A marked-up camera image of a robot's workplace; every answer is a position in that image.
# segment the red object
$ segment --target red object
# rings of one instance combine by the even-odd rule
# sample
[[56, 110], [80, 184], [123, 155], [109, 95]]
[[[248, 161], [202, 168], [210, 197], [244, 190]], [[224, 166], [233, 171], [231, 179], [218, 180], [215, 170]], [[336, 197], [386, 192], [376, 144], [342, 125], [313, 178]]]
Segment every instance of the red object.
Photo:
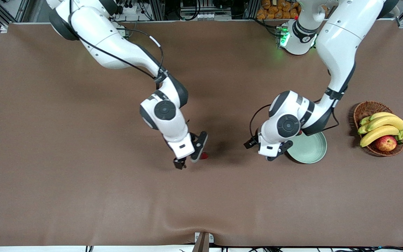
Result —
[[206, 158], [208, 158], [208, 153], [205, 152], [201, 153], [200, 159], [206, 159]]
[[397, 141], [390, 135], [382, 136], [376, 140], [376, 148], [383, 152], [390, 152], [397, 146]]

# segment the yellow banana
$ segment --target yellow banana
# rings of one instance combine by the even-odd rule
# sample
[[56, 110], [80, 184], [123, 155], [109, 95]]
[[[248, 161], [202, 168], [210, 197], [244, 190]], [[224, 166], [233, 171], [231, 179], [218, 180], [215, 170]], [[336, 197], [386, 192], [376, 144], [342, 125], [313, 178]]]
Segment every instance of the yellow banana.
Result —
[[370, 121], [372, 121], [372, 120], [374, 120], [376, 118], [382, 117], [382, 116], [395, 116], [395, 117], [398, 117], [395, 114], [392, 114], [392, 113], [389, 113], [389, 112], [379, 112], [379, 113], [375, 113], [373, 115], [370, 115], [368, 117], [363, 118], [360, 121], [360, 125], [361, 126], [365, 125], [365, 124], [369, 123]]
[[395, 114], [392, 114], [392, 113], [389, 113], [389, 112], [379, 112], [379, 113], [375, 113], [374, 115], [370, 116], [370, 117], [369, 117], [369, 120], [372, 121], [372, 120], [374, 120], [374, 119], [376, 119], [376, 118], [383, 117], [383, 116], [394, 116], [394, 117], [398, 117], [398, 116], [396, 116]]
[[365, 125], [361, 126], [361, 127], [358, 129], [357, 133], [358, 133], [359, 135], [368, 133], [368, 131], [366, 131], [366, 127], [367, 127], [367, 126], [368, 126], [368, 124], [365, 124]]
[[383, 125], [392, 125], [396, 127], [399, 131], [403, 131], [403, 120], [394, 116], [382, 116], [376, 118], [368, 123], [368, 126], [366, 126], [366, 130], [373, 131]]
[[386, 135], [399, 135], [399, 130], [391, 125], [381, 126], [379, 128], [370, 131], [360, 140], [360, 146], [365, 147], [370, 143], [374, 142], [376, 139]]

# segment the white robotic arm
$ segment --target white robotic arm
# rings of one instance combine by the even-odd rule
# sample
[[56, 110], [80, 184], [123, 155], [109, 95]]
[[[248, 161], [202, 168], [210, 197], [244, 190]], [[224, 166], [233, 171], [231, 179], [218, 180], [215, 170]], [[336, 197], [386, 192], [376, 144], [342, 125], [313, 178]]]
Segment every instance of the white robotic arm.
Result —
[[270, 106], [269, 119], [258, 129], [257, 135], [244, 144], [246, 148], [259, 144], [259, 154], [273, 161], [291, 147], [290, 139], [299, 134], [300, 130], [306, 135], [312, 135], [324, 129], [354, 73], [356, 50], [373, 26], [384, 2], [340, 2], [317, 38], [318, 54], [331, 75], [329, 86], [320, 102], [315, 104], [294, 91], [279, 94]]
[[[152, 74], [149, 76], [154, 77], [155, 83], [162, 85], [141, 103], [140, 114], [143, 120], [149, 127], [163, 134], [176, 156], [176, 168], [184, 168], [186, 156], [189, 155], [192, 162], [197, 162], [207, 134], [203, 131], [197, 136], [188, 131], [180, 110], [188, 100], [186, 88], [145, 48], [129, 42], [119, 34], [107, 19], [117, 8], [113, 0], [72, 0], [72, 8], [69, 1], [64, 0], [51, 12], [51, 24], [57, 33], [69, 40], [80, 39], [91, 56], [103, 67], [145, 67]], [[161, 47], [153, 37], [150, 38]]]

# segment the brown tablecloth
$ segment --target brown tablecloth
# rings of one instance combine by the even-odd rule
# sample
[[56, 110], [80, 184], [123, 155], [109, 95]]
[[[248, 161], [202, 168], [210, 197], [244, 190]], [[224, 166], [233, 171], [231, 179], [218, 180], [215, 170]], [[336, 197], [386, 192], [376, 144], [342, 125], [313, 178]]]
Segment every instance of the brown tablecloth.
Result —
[[[360, 45], [340, 126], [309, 165], [267, 162], [242, 144], [253, 113], [280, 92], [320, 98], [329, 75], [314, 49], [291, 56], [252, 21], [138, 28], [188, 89], [182, 110], [192, 132], [208, 131], [209, 159], [173, 167], [139, 115], [150, 78], [101, 67], [49, 25], [11, 24], [0, 35], [0, 245], [184, 244], [208, 231], [228, 246], [403, 246], [403, 152], [368, 155], [348, 124], [365, 100], [403, 118], [394, 21], [377, 21]], [[131, 41], [159, 56], [147, 37]]]

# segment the pile of brown objects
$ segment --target pile of brown objects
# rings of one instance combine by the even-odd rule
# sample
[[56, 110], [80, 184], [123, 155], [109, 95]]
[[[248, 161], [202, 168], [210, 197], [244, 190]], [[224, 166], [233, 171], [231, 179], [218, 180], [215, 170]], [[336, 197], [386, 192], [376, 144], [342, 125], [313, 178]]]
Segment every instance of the pile of brown objects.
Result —
[[297, 2], [278, 0], [278, 5], [272, 5], [270, 0], [261, 0], [261, 4], [257, 19], [295, 19], [301, 13], [301, 6]]

